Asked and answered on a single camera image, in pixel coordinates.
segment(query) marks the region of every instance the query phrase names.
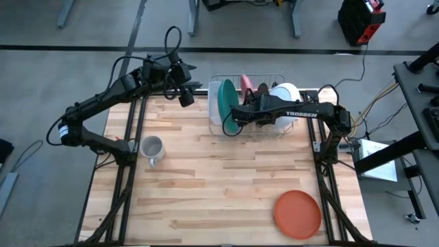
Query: gray floor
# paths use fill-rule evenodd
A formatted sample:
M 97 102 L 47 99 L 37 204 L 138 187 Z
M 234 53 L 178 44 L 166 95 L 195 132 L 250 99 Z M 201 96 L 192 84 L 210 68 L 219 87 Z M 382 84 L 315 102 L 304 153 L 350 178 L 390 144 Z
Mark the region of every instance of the gray floor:
M 56 29 L 59 1 L 31 0 L 0 3 L 0 45 L 128 44 L 139 0 L 77 0 L 64 30 Z M 357 49 L 349 47 L 336 20 L 341 0 L 308 0 L 302 8 L 303 36 L 292 38 L 284 8 L 256 8 L 238 3 L 207 12 L 200 7 L 198 35 L 183 35 L 183 47 L 260 47 L 294 49 Z M 426 16 L 430 0 L 385 1 L 388 19 L 370 42 L 371 50 L 425 50 L 439 41 L 438 16 Z M 170 25 L 187 28 L 187 1 L 148 0 L 136 46 L 163 46 Z M 49 126 L 67 106 L 104 90 L 117 52 L 0 51 L 0 138 L 16 150 L 5 170 L 34 140 L 44 139 Z M 316 88 L 345 77 L 361 75 L 361 56 L 181 54 L 198 66 L 193 79 L 207 82 L 216 73 L 282 73 L 300 88 Z M 363 82 L 346 82 L 341 103 L 357 116 L 392 79 L 392 65 L 415 57 L 366 56 Z M 139 66 L 130 63 L 130 69 Z M 404 103 L 399 89 L 382 99 L 368 116 L 375 127 Z M 86 122 L 102 132 L 106 113 Z M 408 109 L 372 135 L 400 139 L 416 130 Z M 56 133 L 51 138 L 58 141 Z M 95 155 L 86 148 L 42 149 L 20 168 L 20 178 L 0 219 L 0 246 L 50 246 L 73 241 Z M 427 190 L 420 198 L 428 219 L 414 226 L 403 219 L 413 211 L 409 200 L 386 193 L 363 193 L 372 234 L 385 244 L 436 246 L 439 219 Z

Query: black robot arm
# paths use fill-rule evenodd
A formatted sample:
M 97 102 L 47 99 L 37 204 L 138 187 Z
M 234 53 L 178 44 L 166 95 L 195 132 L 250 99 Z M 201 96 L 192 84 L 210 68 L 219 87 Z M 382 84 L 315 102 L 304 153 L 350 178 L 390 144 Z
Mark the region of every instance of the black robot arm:
M 190 83 L 190 86 L 187 84 L 191 79 L 189 71 L 195 67 L 185 64 L 176 52 L 167 54 L 166 58 L 169 58 L 169 62 L 161 64 L 148 56 L 143 59 L 142 67 L 120 77 L 104 92 L 68 107 L 58 124 L 61 143 L 71 147 L 89 146 L 96 154 L 109 152 L 118 165 L 133 164 L 136 159 L 134 143 L 107 139 L 88 131 L 82 123 L 115 104 L 132 102 L 157 92 L 166 93 L 168 89 L 174 90 L 170 93 L 172 96 L 167 96 L 168 99 L 174 99 L 178 89 L 181 106 L 192 104 L 192 90 L 201 86 L 196 83 Z
M 232 107 L 232 119 L 238 126 L 251 122 L 263 126 L 274 124 L 282 116 L 321 119 L 329 128 L 326 141 L 320 144 L 319 161 L 326 164 L 337 163 L 337 147 L 343 137 L 351 132 L 351 115 L 342 106 L 332 103 L 303 103 L 285 101 L 268 93 L 250 100 L 249 104 Z

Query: red device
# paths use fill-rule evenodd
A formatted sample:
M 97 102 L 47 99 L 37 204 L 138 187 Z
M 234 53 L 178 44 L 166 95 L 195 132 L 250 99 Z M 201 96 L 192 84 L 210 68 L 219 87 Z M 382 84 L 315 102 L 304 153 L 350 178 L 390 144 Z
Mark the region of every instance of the red device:
M 385 21 L 382 0 L 344 0 L 338 22 L 352 46 L 366 45 Z

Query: orange plate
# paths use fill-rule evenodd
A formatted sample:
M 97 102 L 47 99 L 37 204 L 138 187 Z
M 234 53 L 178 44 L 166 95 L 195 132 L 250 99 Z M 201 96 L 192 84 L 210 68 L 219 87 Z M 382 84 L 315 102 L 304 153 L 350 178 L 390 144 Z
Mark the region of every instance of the orange plate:
M 274 206 L 274 220 L 283 234 L 309 239 L 317 233 L 322 215 L 317 202 L 303 191 L 287 191 Z

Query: table leg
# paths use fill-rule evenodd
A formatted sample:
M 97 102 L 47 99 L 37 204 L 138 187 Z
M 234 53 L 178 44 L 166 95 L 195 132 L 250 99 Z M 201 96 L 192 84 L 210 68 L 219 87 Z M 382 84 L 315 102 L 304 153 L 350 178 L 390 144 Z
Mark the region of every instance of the table leg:
M 300 7 L 303 0 L 293 0 L 291 2 L 291 18 L 293 21 L 293 36 L 300 38 L 302 31 L 300 30 Z
M 405 154 L 412 152 L 413 150 L 424 148 L 425 142 L 422 134 L 417 131 L 410 134 L 400 141 L 389 145 L 388 147 L 375 152 L 366 158 L 363 158 L 355 163 L 355 170 L 358 174 L 363 174 L 369 170 L 372 170 L 380 165 L 383 165 L 389 161 L 401 157 Z
M 195 35 L 195 29 L 198 24 L 198 12 L 200 10 L 200 0 L 189 0 L 189 25 L 188 35 L 191 37 Z
M 407 167 L 405 165 L 404 161 L 401 161 L 401 164 L 404 168 L 405 175 L 408 178 L 410 190 L 407 191 L 409 194 L 410 202 L 412 203 L 414 213 L 416 217 L 420 220 L 426 219 L 424 209 L 422 204 L 420 203 L 418 194 L 416 192 L 415 186 L 413 185 L 412 178 L 415 176 L 420 176 L 419 166 L 418 165 L 412 165 Z
M 62 0 L 61 11 L 58 14 L 58 20 L 56 21 L 56 25 L 60 29 L 64 28 L 64 26 L 66 24 L 67 17 L 70 13 L 70 10 L 71 10 L 71 6 L 73 5 L 74 2 L 75 2 L 75 0 Z

